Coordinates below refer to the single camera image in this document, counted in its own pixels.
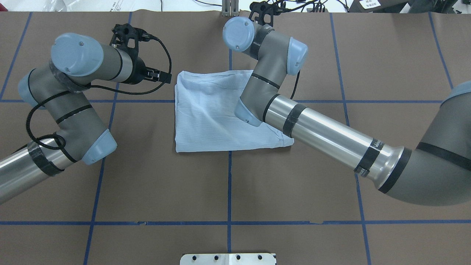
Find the metal bracket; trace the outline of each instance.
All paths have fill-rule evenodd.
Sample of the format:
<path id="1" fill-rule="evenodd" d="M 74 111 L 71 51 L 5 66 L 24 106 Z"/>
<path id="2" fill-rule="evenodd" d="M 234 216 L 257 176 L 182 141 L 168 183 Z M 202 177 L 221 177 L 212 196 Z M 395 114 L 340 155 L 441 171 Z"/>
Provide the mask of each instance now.
<path id="1" fill-rule="evenodd" d="M 239 0 L 222 0 L 222 16 L 238 17 L 239 16 Z"/>
<path id="2" fill-rule="evenodd" d="M 276 254 L 185 254 L 180 265 L 276 265 Z"/>

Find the light blue cloth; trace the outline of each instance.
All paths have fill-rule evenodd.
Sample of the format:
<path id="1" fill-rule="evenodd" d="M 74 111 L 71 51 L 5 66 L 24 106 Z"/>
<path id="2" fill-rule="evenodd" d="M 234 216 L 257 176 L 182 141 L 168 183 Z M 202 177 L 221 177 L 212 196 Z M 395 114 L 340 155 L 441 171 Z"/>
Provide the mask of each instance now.
<path id="1" fill-rule="evenodd" d="M 274 127 L 254 127 L 234 115 L 252 70 L 214 74 L 181 72 L 175 85 L 177 152 L 276 148 L 294 143 Z"/>

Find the gray joint housing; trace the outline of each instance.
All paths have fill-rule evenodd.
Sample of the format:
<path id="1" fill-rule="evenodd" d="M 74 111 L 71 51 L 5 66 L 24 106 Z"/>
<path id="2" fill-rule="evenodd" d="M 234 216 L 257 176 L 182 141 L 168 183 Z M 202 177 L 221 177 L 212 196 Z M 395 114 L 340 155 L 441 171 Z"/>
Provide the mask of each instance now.
<path id="1" fill-rule="evenodd" d="M 223 30 L 229 48 L 259 60 L 241 95 L 243 108 L 236 107 L 238 118 L 254 126 L 265 121 L 353 168 L 393 198 L 430 206 L 471 199 L 471 81 L 454 89 L 415 151 L 394 148 L 278 95 L 290 72 L 291 39 L 269 26 L 253 24 L 251 32 L 248 25 L 246 18 L 232 18 Z"/>
<path id="2" fill-rule="evenodd" d="M 230 19 L 223 29 L 226 45 L 258 60 L 237 104 L 235 115 L 259 126 L 266 106 L 287 74 L 296 75 L 307 58 L 308 47 L 296 39 L 259 25 L 246 17 Z"/>
<path id="3" fill-rule="evenodd" d="M 262 121 L 265 107 L 278 93 L 287 75 L 290 37 L 273 30 L 269 25 L 254 25 L 254 42 L 243 53 L 257 59 L 258 63 L 240 99 Z"/>
<path id="4" fill-rule="evenodd" d="M 97 69 L 88 75 L 66 75 L 69 68 L 61 67 L 62 69 L 59 70 L 55 67 L 57 63 L 50 61 L 42 67 L 32 70 L 27 77 L 28 89 L 35 101 L 33 104 L 65 91 L 70 92 L 49 101 L 45 107 L 60 128 L 56 134 L 65 139 L 64 154 L 72 162 L 82 160 L 90 147 L 108 129 L 81 91 L 86 89 L 86 86 L 95 79 L 120 78 L 125 80 L 129 75 L 120 77 L 121 73 L 123 71 L 130 73 L 130 64 L 123 65 L 121 51 L 101 43 L 99 45 L 102 49 L 103 59 Z M 98 160 L 91 159 L 86 163 L 90 164 Z"/>

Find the blue tape line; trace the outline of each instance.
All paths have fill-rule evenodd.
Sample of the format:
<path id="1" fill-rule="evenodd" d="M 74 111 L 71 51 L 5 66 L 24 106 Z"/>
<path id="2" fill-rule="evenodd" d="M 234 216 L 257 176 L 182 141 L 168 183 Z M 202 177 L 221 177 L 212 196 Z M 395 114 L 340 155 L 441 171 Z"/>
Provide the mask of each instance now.
<path id="1" fill-rule="evenodd" d="M 343 89 L 342 70 L 340 68 L 340 58 L 339 58 L 339 50 L 337 48 L 337 38 L 335 37 L 335 27 L 333 26 L 333 16 L 332 16 L 332 13 L 329 13 L 329 15 L 330 15 L 330 26 L 332 29 L 333 48 L 335 50 L 335 59 L 337 60 L 337 72 L 339 74 L 340 91 L 342 93 L 343 111 L 345 112 L 345 122 L 347 126 L 350 126 L 349 116 L 347 115 L 347 102 L 345 101 L 345 90 Z"/>
<path id="2" fill-rule="evenodd" d="M 365 213 L 363 211 L 363 200 L 361 199 L 360 182 L 358 181 L 357 174 L 355 174 L 355 182 L 357 183 L 357 197 L 358 197 L 358 205 L 360 208 L 361 227 L 363 229 L 363 240 L 365 241 L 366 260 L 368 262 L 368 265 L 371 265 L 370 245 L 368 243 L 368 234 L 366 232 L 366 224 L 365 224 Z"/>
<path id="3" fill-rule="evenodd" d="M 132 19 L 132 12 L 129 12 L 128 24 L 131 24 L 131 19 Z"/>
<path id="4" fill-rule="evenodd" d="M 119 83 L 116 84 L 116 90 L 119 90 Z M 108 129 L 111 130 L 111 126 L 113 125 L 113 118 L 114 118 L 114 110 L 116 108 L 116 98 L 118 97 L 118 92 L 114 93 L 114 98 L 113 98 L 113 106 L 111 107 L 111 115 L 110 115 L 110 121 L 108 124 Z M 105 159 L 101 160 L 101 168 L 100 168 L 100 176 L 98 178 L 98 185 L 97 185 L 97 192 L 95 194 L 95 202 L 93 204 L 93 212 L 91 216 L 91 223 L 90 223 L 90 230 L 89 230 L 89 236 L 87 239 L 87 246 L 85 248 L 85 257 L 83 258 L 83 265 L 86 265 L 88 263 L 88 257 L 90 253 L 90 246 L 91 246 L 91 239 L 93 237 L 93 228 L 95 225 L 95 217 L 97 216 L 97 208 L 98 208 L 98 200 L 100 199 L 100 191 L 101 191 L 101 182 L 103 180 L 103 173 L 105 172 Z"/>
<path id="5" fill-rule="evenodd" d="M 442 100 L 345 100 L 347 103 L 442 103 Z"/>
<path id="6" fill-rule="evenodd" d="M 335 49 L 335 59 L 337 60 L 337 70 L 339 73 L 339 81 L 340 81 L 340 91 L 342 93 L 342 100 L 343 100 L 343 111 L 345 113 L 345 122 L 347 126 L 350 126 L 350 120 L 349 120 L 349 115 L 348 115 L 348 110 L 347 110 L 347 101 L 345 98 L 345 90 L 343 88 L 343 78 L 342 78 L 342 71 L 340 67 L 340 58 L 339 58 L 339 51 L 337 47 L 337 38 L 335 36 L 335 27 L 333 23 L 333 16 L 332 13 L 330 15 L 330 25 L 332 28 L 332 39 L 333 39 L 333 48 Z M 361 226 L 363 229 L 363 240 L 365 242 L 365 254 L 366 254 L 366 259 L 368 261 L 368 265 L 371 265 L 371 257 L 370 257 L 370 247 L 368 244 L 368 235 L 366 233 L 366 225 L 365 225 L 365 215 L 363 212 L 363 202 L 361 199 L 361 191 L 360 191 L 360 183 L 358 182 L 358 176 L 355 174 L 355 180 L 356 180 L 356 185 L 357 185 L 357 197 L 358 197 L 358 206 L 360 209 L 360 217 L 361 217 Z"/>
<path id="7" fill-rule="evenodd" d="M 24 103 L 21 99 L 0 99 L 2 103 Z"/>
<path id="8" fill-rule="evenodd" d="M 0 225 L 90 225 L 80 221 L 0 221 Z"/>
<path id="9" fill-rule="evenodd" d="M 92 216 L 91 216 L 89 236 L 88 236 L 88 239 L 87 239 L 87 246 L 85 248 L 85 257 L 83 259 L 83 264 L 84 265 L 86 265 L 88 263 L 88 257 L 89 257 L 89 253 L 90 253 L 90 246 L 91 246 L 91 239 L 92 239 L 92 236 L 93 236 L 94 222 L 95 222 L 95 217 L 97 215 L 98 199 L 100 198 L 101 182 L 103 180 L 103 172 L 105 171 L 105 159 L 106 158 L 101 160 L 100 176 L 98 178 L 97 192 L 95 193 L 95 202 L 93 204 L 93 212 L 92 212 Z"/>
<path id="10" fill-rule="evenodd" d="M 227 225 L 226 221 L 160 221 L 160 222 L 95 222 L 96 225 L 161 225 L 161 226 L 176 226 L 176 225 Z"/>
<path id="11" fill-rule="evenodd" d="M 471 220 L 377 220 L 365 224 L 471 224 Z"/>
<path id="12" fill-rule="evenodd" d="M 29 23 L 31 21 L 32 12 L 30 12 L 28 19 L 26 20 L 26 24 L 24 25 L 23 33 L 21 34 L 20 41 L 18 42 L 18 46 L 16 47 L 15 54 L 13 55 L 13 59 L 11 60 L 10 68 L 7 72 L 7 77 L 5 78 L 5 82 L 0 91 L 0 99 L 3 98 L 3 93 L 5 93 L 5 89 L 7 88 L 8 79 L 10 79 L 11 70 L 13 70 L 13 65 L 15 64 L 16 57 L 18 56 L 18 52 L 20 51 L 21 44 L 23 43 L 24 35 L 26 34 L 26 30 L 28 29 Z"/>
<path id="13" fill-rule="evenodd" d="M 228 155 L 228 174 L 227 174 L 227 252 L 232 252 L 232 151 Z"/>
<path id="14" fill-rule="evenodd" d="M 430 25 L 432 26 L 433 38 L 435 39 L 435 44 L 437 45 L 437 49 L 439 51 L 440 59 L 442 60 L 443 68 L 445 69 L 445 74 L 447 75 L 448 83 L 450 84 L 450 88 L 453 89 L 453 83 L 451 82 L 450 73 L 448 72 L 447 64 L 445 63 L 445 59 L 443 59 L 443 54 L 440 49 L 439 40 L 437 38 L 437 33 L 435 32 L 435 25 L 433 24 L 432 13 L 429 12 L 429 19 Z"/>
<path id="15" fill-rule="evenodd" d="M 116 83 L 116 90 L 119 90 L 119 83 Z M 116 102 L 118 98 L 118 92 L 114 93 L 113 106 L 111 107 L 110 123 L 108 124 L 108 130 L 111 131 L 111 125 L 113 125 L 114 110 L 116 109 Z"/>
<path id="16" fill-rule="evenodd" d="M 91 222 L 81 221 L 0 221 L 0 225 L 90 225 Z M 97 221 L 94 226 L 108 225 L 227 225 L 226 221 L 140 221 L 140 222 L 107 222 Z M 383 224 L 471 224 L 468 219 L 431 219 L 431 220 L 365 220 L 365 221 L 324 221 L 320 224 L 310 221 L 231 221 L 231 225 L 383 225 Z"/>

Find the label sticker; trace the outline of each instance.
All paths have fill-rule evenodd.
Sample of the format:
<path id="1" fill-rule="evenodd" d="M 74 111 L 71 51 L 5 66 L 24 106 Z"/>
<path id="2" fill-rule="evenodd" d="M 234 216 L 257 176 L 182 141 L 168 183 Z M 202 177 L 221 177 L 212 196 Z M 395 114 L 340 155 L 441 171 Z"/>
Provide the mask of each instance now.
<path id="1" fill-rule="evenodd" d="M 123 0 L 118 0 L 116 2 L 113 2 L 113 4 L 111 5 L 110 7 L 110 12 L 117 12 L 117 11 L 121 11 L 121 4 L 122 4 Z"/>
<path id="2" fill-rule="evenodd" d="M 381 6 L 378 0 L 361 0 L 360 4 L 364 9 L 376 8 Z"/>

